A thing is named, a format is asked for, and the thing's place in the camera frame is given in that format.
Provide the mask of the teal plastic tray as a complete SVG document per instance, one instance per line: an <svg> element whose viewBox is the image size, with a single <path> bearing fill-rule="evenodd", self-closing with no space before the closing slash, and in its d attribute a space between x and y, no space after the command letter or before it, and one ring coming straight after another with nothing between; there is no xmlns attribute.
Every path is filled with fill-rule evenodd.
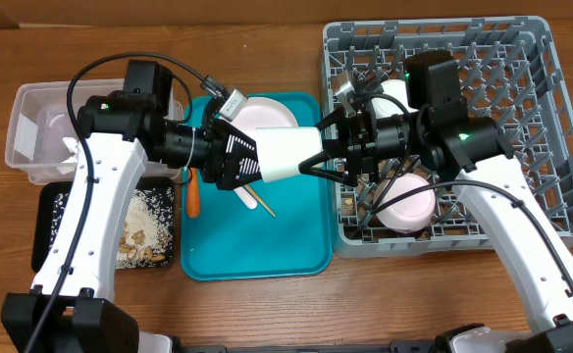
<svg viewBox="0 0 573 353"><path fill-rule="evenodd" d="M248 209L199 176L200 215L181 211L181 264L202 281L316 275L333 257L330 184L312 176L251 188L277 214Z"/></svg>

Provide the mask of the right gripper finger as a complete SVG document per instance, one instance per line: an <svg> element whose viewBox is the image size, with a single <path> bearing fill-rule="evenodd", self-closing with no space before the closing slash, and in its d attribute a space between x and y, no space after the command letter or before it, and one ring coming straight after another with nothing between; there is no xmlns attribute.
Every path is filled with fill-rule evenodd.
<svg viewBox="0 0 573 353"><path fill-rule="evenodd" d="M329 161L341 159L344 161L344 170L332 170L326 167ZM322 150L298 164L302 175L323 178L347 186L356 186L360 175L360 159L356 156L343 157Z"/></svg>
<svg viewBox="0 0 573 353"><path fill-rule="evenodd" d="M345 109L343 107L334 109L328 116L315 124L315 128L320 131L323 141L346 142L348 140L348 117Z"/></svg>

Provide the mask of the white plastic fork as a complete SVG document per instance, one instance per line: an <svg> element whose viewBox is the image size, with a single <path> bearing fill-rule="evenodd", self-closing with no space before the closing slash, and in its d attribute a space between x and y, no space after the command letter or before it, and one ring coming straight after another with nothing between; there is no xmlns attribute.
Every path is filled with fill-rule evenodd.
<svg viewBox="0 0 573 353"><path fill-rule="evenodd" d="M244 187L236 188L234 193L249 210L254 210L257 208L258 201Z"/></svg>

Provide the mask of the clear plastic bin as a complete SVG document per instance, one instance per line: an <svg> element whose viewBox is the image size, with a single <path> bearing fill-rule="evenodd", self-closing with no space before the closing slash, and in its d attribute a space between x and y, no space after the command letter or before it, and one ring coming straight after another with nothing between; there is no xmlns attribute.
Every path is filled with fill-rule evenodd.
<svg viewBox="0 0 573 353"><path fill-rule="evenodd" d="M73 181L75 177L76 169L66 175L57 170L70 156L62 138L77 138L66 104L69 83L27 83L17 91L7 130L5 163L25 172L33 184ZM75 113L90 96L106 96L123 85L122 78L80 80L73 92ZM170 169L166 164L146 162L142 176L175 179L180 173L180 169Z"/></svg>

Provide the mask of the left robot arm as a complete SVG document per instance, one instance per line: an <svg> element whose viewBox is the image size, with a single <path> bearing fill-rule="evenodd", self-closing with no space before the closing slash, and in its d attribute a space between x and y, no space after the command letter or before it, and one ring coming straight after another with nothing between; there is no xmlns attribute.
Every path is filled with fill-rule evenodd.
<svg viewBox="0 0 573 353"><path fill-rule="evenodd" d="M255 142L233 126L244 94L210 76L200 127L170 119L176 61L128 54L122 88L70 107L78 164L52 247L27 293L9 293L2 324L21 352L176 352L114 302L117 252L130 200L151 162L195 168L232 190L260 178Z"/></svg>

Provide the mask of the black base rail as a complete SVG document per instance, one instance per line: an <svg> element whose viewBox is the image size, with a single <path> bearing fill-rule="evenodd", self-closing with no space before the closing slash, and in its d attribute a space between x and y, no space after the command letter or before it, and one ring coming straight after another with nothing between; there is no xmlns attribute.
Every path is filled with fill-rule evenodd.
<svg viewBox="0 0 573 353"><path fill-rule="evenodd" d="M445 331L432 339L393 340L387 344L317 345L317 346L265 346L231 348L225 345L184 345L177 336L171 336L174 353L434 353L450 352L443 346L456 334L474 328L484 328L473 323Z"/></svg>

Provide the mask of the white napkin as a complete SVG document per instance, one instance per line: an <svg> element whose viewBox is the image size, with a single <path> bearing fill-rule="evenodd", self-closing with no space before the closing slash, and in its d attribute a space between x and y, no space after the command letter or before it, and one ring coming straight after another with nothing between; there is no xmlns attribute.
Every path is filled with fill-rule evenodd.
<svg viewBox="0 0 573 353"><path fill-rule="evenodd" d="M57 170L61 175L66 175L75 170L76 164L78 162L78 151L80 149L80 142L74 137L63 137L63 143L65 144L70 156L64 160Z"/></svg>

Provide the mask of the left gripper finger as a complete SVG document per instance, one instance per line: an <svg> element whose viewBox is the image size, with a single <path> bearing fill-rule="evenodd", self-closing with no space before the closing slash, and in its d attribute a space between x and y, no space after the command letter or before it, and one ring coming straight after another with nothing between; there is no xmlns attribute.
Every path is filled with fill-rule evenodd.
<svg viewBox="0 0 573 353"><path fill-rule="evenodd" d="M255 141L227 120L217 120L217 130L225 144L227 154L257 159Z"/></svg>
<svg viewBox="0 0 573 353"><path fill-rule="evenodd" d="M218 173L216 186L220 190L234 190L260 180L262 175L258 162L251 158L229 159Z"/></svg>

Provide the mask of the large white plate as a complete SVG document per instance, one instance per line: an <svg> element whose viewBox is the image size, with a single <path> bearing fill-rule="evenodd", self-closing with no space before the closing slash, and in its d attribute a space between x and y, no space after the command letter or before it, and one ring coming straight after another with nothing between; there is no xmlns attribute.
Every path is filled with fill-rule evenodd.
<svg viewBox="0 0 573 353"><path fill-rule="evenodd" d="M284 104L266 97L250 97L232 121L242 132L252 135L258 128L297 127L298 122Z"/></svg>

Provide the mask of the small white cup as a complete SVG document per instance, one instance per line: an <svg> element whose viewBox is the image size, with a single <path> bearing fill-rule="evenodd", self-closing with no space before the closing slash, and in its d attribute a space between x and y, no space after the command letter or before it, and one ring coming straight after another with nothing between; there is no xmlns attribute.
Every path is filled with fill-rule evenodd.
<svg viewBox="0 0 573 353"><path fill-rule="evenodd" d="M298 176L299 164L322 151L321 132L313 126L257 128L255 142L265 182Z"/></svg>

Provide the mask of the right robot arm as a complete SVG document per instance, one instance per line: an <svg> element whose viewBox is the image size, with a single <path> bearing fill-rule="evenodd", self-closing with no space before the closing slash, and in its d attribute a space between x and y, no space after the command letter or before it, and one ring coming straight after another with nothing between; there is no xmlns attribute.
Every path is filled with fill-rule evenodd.
<svg viewBox="0 0 573 353"><path fill-rule="evenodd" d="M352 186L361 175L377 180L385 159L418 156L487 235L530 328L519 334L471 324L438 335L434 350L573 352L573 256L533 195L510 140L493 119L469 116L449 52L424 51L403 67L408 100L383 119L369 107L382 89L343 73L340 105L321 121L338 135L324 140L299 171Z"/></svg>

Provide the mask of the orange carrot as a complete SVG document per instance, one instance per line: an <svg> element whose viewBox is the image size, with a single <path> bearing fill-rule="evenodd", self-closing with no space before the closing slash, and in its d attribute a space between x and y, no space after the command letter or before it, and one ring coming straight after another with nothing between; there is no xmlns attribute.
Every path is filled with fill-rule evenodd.
<svg viewBox="0 0 573 353"><path fill-rule="evenodd" d="M186 186L185 210L190 219L196 219L201 213L199 192L199 173L195 168L188 170L189 181Z"/></svg>

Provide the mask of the grey dishwasher rack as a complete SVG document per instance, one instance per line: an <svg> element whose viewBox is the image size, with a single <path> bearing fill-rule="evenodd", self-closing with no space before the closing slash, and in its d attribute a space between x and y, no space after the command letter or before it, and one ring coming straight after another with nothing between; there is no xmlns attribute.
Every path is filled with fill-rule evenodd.
<svg viewBox="0 0 573 353"><path fill-rule="evenodd" d="M567 246L573 246L573 109L547 22L537 16L355 21L327 24L322 37L322 101L337 105L331 84L400 78L406 58L443 49L456 60L471 115L493 118L521 163L532 194ZM438 191L430 224L403 235L368 218L375 184L332 187L332 242L342 258L416 256L485 250L490 242L455 196Z"/></svg>

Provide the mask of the wooden chopstick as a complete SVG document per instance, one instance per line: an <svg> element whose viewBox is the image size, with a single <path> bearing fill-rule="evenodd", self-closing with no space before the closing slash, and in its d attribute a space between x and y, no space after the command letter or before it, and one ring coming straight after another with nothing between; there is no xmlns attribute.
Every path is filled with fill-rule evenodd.
<svg viewBox="0 0 573 353"><path fill-rule="evenodd" d="M273 217L275 218L276 213L268 206L268 204L253 190L250 185L243 186L245 190Z"/></svg>

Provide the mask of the spilled rice and peanuts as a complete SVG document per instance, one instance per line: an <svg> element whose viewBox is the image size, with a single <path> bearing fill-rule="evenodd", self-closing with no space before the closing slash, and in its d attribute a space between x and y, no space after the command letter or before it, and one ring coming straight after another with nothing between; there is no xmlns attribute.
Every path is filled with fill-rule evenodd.
<svg viewBox="0 0 573 353"><path fill-rule="evenodd" d="M116 269L160 268L173 259L175 189L135 189L116 255Z"/></svg>

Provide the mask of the black plastic tray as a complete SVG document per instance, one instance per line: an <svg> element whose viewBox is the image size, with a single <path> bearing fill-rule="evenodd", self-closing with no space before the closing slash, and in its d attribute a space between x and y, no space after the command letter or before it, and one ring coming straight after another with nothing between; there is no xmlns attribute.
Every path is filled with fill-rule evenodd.
<svg viewBox="0 0 573 353"><path fill-rule="evenodd" d="M69 181L52 182L45 185L40 192L31 255L31 267L36 272L41 269L47 254L52 250L65 207L68 204L71 186ZM138 182L136 188L146 189L161 186L175 188L174 182L163 176L145 177Z"/></svg>

